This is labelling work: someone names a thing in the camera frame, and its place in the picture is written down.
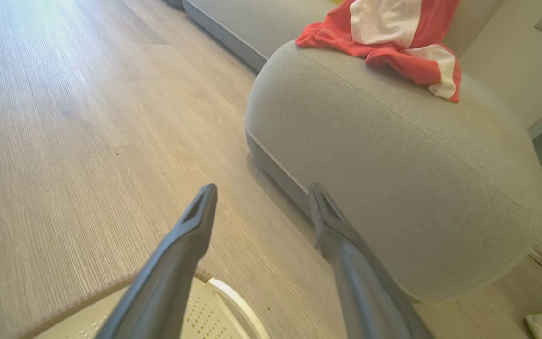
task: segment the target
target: white plastic part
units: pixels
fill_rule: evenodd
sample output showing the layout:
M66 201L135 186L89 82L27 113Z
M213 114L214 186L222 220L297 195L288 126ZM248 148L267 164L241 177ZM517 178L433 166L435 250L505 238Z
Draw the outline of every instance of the white plastic part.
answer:
M261 320L256 316L256 313L254 313L254 310L250 307L250 305L248 305L248 303L237 292L235 292L226 283L223 283L215 278L211 278L207 285L213 287L213 295L215 295L217 302L219 302L219 305L226 314L231 315L232 312L228 309L224 300L219 297L219 294L231 300L235 306L238 307L244 318L248 321L248 324L252 330L254 330L254 333L256 333L258 339L269 339L269 334L267 333L267 330L265 330ZM242 332L244 331L235 317L231 316L230 319L232 322L234 322L236 329ZM248 337L245 332L242 333L242 336L244 338Z
M37 335L36 339L94 339L126 291L127 288L123 288L92 303ZM196 278L191 283L181 339L251 339L220 296L235 304L258 336L256 339L269 339L263 324L237 292L217 279L203 283Z

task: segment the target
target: sofa cushion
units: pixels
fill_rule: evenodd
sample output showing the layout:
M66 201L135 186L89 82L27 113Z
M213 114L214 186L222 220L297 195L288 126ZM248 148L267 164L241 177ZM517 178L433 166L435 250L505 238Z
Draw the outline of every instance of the sofa cushion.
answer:
M256 78L246 128L303 194L322 183L417 299L491 283L542 234L529 135L466 76L449 103L390 69L290 42Z

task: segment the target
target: round ottoman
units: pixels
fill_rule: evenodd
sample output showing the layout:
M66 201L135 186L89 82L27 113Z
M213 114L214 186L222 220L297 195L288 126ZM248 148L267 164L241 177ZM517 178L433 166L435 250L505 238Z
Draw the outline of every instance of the round ottoman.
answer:
M542 173L527 130L463 75L461 102L389 68L279 48L246 117L254 159L308 213L322 183L419 301L492 283L542 235Z

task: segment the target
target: wooden floor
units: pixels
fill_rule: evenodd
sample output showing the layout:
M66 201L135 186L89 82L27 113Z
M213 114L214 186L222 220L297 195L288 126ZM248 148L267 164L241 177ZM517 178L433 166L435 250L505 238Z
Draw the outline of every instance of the wooden floor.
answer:
M138 270L208 182L203 268L273 338L345 336L311 228L250 161L254 77L162 0L0 0L0 338ZM524 337L542 269L417 308L439 338Z

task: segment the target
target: gray sofa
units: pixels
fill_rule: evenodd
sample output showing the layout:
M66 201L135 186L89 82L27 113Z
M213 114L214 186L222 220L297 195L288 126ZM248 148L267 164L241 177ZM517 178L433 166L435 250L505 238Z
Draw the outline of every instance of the gray sofa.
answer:
M307 187L322 183L417 300L512 269L542 234L541 168L515 114L467 75L454 104L390 69L297 48L291 40L333 6L305 2L183 0L260 69L245 120L256 161L305 212Z

